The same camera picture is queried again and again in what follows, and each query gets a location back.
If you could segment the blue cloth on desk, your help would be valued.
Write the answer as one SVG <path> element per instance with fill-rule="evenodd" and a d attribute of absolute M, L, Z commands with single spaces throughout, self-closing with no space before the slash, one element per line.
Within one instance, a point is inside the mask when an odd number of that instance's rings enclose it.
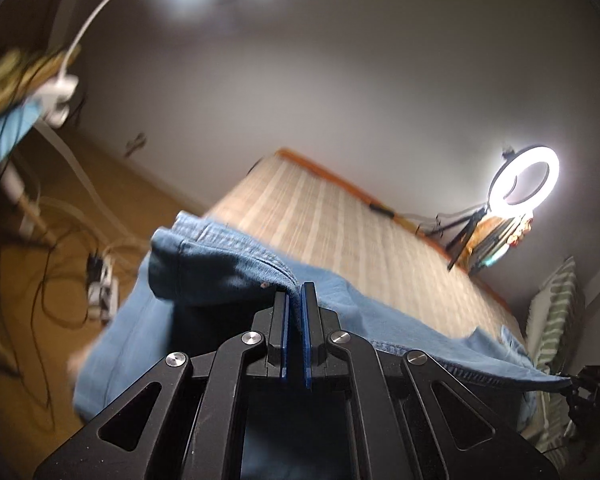
<path fill-rule="evenodd" d="M 39 102 L 28 101 L 0 116 L 0 162 L 29 132 L 41 113 Z"/>

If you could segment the blue denim pants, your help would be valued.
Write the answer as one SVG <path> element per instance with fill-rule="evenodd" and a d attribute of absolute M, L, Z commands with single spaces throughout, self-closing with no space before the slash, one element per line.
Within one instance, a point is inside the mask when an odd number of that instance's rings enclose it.
<path fill-rule="evenodd" d="M 567 385 L 566 378 L 534 368 L 508 330 L 498 338 L 484 330 L 460 339 L 444 336 L 364 296 L 335 273 L 183 212 L 152 236 L 131 295 L 76 375 L 74 409 L 91 419 L 169 353 L 200 356 L 215 350 L 248 330 L 278 292 L 289 297 L 291 316 L 298 320 L 301 287 L 309 282 L 318 304 L 334 311 L 344 330 L 394 356 L 428 353 L 515 428 L 534 413 L 535 393 Z"/>

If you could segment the beige plaid bed mat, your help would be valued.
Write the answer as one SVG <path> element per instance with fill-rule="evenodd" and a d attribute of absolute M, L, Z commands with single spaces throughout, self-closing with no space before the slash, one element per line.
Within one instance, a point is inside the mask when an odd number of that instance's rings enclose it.
<path fill-rule="evenodd" d="M 516 318 L 492 292 L 328 172 L 284 152 L 266 156 L 208 211 L 294 261 L 332 271 L 363 295 L 449 337 L 492 337 Z"/>

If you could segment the green striped white pillow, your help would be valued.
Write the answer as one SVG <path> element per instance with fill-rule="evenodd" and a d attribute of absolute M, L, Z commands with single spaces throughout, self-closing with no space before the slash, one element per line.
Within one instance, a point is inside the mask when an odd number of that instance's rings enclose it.
<path fill-rule="evenodd" d="M 527 350 L 541 372 L 560 375 L 570 360 L 584 295 L 577 265 L 568 257 L 534 296 L 526 325 Z M 538 408 L 524 433 L 541 452 L 562 444 L 568 426 L 567 402 L 560 393 L 538 392 Z"/>

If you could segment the orange patterned cloth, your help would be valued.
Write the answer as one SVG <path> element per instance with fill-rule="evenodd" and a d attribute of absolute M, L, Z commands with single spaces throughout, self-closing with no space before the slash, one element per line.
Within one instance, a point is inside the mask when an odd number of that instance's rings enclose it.
<path fill-rule="evenodd" d="M 533 220 L 532 212 L 510 219 L 489 218 L 493 226 L 471 248 L 467 260 L 468 273 L 477 275 L 482 270 L 494 266 L 508 253 L 509 249 L 515 248 L 521 243 L 531 231 Z"/>

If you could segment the black tripod stand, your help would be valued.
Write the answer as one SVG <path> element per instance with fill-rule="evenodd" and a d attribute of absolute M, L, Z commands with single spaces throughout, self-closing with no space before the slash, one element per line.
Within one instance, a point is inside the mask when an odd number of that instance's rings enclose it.
<path fill-rule="evenodd" d="M 478 224 L 488 214 L 488 212 L 489 208 L 487 206 L 482 206 L 481 208 L 473 211 L 471 214 L 466 214 L 466 216 L 460 217 L 459 219 L 447 223 L 444 226 L 437 226 L 435 229 L 426 234 L 426 237 L 434 238 L 438 235 L 444 234 L 446 231 L 449 231 L 452 228 L 462 226 L 452 240 L 447 242 L 444 246 L 444 251 L 449 256 L 449 263 L 446 266 L 446 270 L 451 271 L 454 268 L 457 260 L 460 258 L 460 255 L 471 239 L 472 234 L 475 233 Z"/>

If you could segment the white power strip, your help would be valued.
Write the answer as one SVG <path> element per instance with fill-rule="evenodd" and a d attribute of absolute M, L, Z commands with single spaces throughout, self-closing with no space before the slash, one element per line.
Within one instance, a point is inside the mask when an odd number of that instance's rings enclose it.
<path fill-rule="evenodd" d="M 119 280 L 114 276 L 114 262 L 109 256 L 89 254 L 86 263 L 85 292 L 87 317 L 108 323 L 119 307 Z"/>

